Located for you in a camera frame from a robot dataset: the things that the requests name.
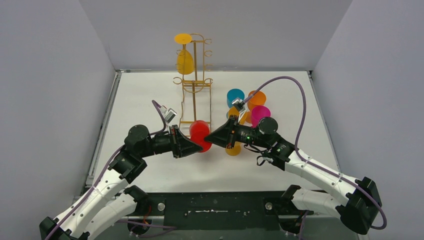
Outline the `yellow back wine glass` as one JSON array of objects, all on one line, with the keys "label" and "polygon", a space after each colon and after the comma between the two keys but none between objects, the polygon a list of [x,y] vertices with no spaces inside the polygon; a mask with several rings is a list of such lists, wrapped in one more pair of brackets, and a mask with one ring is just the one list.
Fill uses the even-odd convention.
[{"label": "yellow back wine glass", "polygon": [[189,75],[194,72],[194,59],[187,50],[187,45],[192,42],[192,36],[188,33],[179,33],[174,37],[174,41],[181,45],[177,53],[176,69],[182,75]]}]

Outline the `blue plastic wine glass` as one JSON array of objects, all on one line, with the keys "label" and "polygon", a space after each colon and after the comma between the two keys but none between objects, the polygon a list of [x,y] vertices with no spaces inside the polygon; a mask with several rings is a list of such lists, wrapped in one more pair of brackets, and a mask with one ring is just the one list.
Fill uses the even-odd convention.
[{"label": "blue plastic wine glass", "polygon": [[230,89],[226,94],[226,103],[229,109],[233,107],[232,102],[236,98],[240,98],[243,100],[245,98],[244,92],[239,88]]}]

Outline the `red plastic wine glass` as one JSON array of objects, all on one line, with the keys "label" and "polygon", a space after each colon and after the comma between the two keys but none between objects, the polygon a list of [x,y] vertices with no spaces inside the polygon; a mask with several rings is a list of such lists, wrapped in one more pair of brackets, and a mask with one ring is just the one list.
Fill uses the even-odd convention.
[{"label": "red plastic wine glass", "polygon": [[202,147],[201,153],[208,151],[212,144],[204,140],[210,134],[209,125],[203,120],[196,120],[189,127],[190,140]]}]

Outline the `yellow wine glass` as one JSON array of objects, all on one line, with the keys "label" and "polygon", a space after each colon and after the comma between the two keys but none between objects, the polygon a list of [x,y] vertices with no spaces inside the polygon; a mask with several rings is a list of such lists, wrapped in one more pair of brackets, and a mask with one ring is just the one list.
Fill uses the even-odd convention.
[{"label": "yellow wine glass", "polygon": [[241,153],[242,151],[242,146],[240,142],[235,142],[234,146],[232,148],[226,148],[225,152],[229,155],[229,156],[237,156]]},{"label": "yellow wine glass", "polygon": [[181,45],[177,53],[176,69],[182,75],[189,75],[194,72],[194,59],[187,50],[187,45],[192,42],[192,36],[188,33],[179,33],[174,37],[174,41]]},{"label": "yellow wine glass", "polygon": [[[233,107],[231,107],[230,109],[229,109],[229,111],[227,112],[227,114],[226,114],[226,117],[227,117],[227,119],[231,116],[231,115],[234,115],[234,116],[239,116],[239,112],[238,112],[238,110],[233,106]],[[246,122],[250,122],[250,112],[249,111],[247,111],[247,112],[245,112],[244,113],[244,115],[242,116],[242,117],[239,117],[238,118],[238,120],[239,120],[239,123],[241,124],[241,125],[244,125]]]}]

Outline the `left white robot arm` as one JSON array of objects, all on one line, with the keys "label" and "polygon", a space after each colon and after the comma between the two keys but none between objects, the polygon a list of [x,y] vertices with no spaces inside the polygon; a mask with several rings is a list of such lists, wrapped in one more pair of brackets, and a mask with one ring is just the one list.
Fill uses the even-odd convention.
[{"label": "left white robot arm", "polygon": [[145,158],[171,152],[178,159],[202,150],[177,125],[155,136],[145,125],[133,126],[92,187],[64,212],[40,223],[41,239],[93,240],[122,217],[145,214],[147,194],[131,184],[147,167]]}]

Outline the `orange plastic wine glass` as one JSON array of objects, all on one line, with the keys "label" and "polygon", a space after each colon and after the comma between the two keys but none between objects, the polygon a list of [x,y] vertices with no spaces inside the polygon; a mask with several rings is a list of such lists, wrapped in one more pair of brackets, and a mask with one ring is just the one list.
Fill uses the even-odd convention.
[{"label": "orange plastic wine glass", "polygon": [[252,96],[249,99],[249,101],[247,102],[248,110],[247,110],[247,113],[246,113],[247,117],[246,117],[246,120],[245,120],[249,124],[252,123],[251,122],[251,111],[257,106],[263,106],[266,103],[266,100],[267,100],[266,95],[262,91],[258,91],[256,94],[253,94],[254,92],[255,92],[255,90],[251,91],[248,95],[249,97]]}]

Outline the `gold wire glass rack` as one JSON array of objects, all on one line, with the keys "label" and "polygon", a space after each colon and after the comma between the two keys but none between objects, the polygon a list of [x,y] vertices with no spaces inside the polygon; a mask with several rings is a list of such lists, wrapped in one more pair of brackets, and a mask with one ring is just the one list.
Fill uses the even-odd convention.
[{"label": "gold wire glass rack", "polygon": [[173,83],[180,86],[182,99],[180,101],[180,117],[178,125],[181,129],[188,130],[189,126],[198,120],[207,122],[212,128],[212,84],[213,79],[207,72],[212,70],[212,64],[207,62],[213,52],[208,49],[212,43],[211,38],[206,38],[200,33],[188,33],[192,41],[186,47],[194,60],[194,72],[183,75],[175,68],[177,76]]}]

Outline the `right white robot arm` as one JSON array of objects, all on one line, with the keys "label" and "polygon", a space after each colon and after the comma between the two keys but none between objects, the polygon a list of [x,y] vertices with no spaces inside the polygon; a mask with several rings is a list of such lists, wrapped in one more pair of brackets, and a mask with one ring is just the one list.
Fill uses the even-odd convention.
[{"label": "right white robot arm", "polygon": [[278,123],[272,117],[263,117],[255,127],[238,123],[231,116],[205,141],[231,149],[243,143],[260,153],[271,165],[297,175],[321,189],[320,192],[291,185],[282,196],[282,209],[287,214],[299,210],[313,211],[340,219],[351,231],[366,235],[373,228],[382,207],[376,183],[368,178],[357,179],[344,175],[310,158],[277,132]]}]

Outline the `magenta plastic wine glass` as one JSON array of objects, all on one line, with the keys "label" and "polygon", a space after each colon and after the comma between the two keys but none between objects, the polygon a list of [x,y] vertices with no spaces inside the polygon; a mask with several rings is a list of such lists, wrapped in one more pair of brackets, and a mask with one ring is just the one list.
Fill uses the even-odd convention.
[{"label": "magenta plastic wine glass", "polygon": [[271,111],[263,105],[258,105],[251,110],[250,120],[252,127],[256,127],[264,117],[270,117]]}]

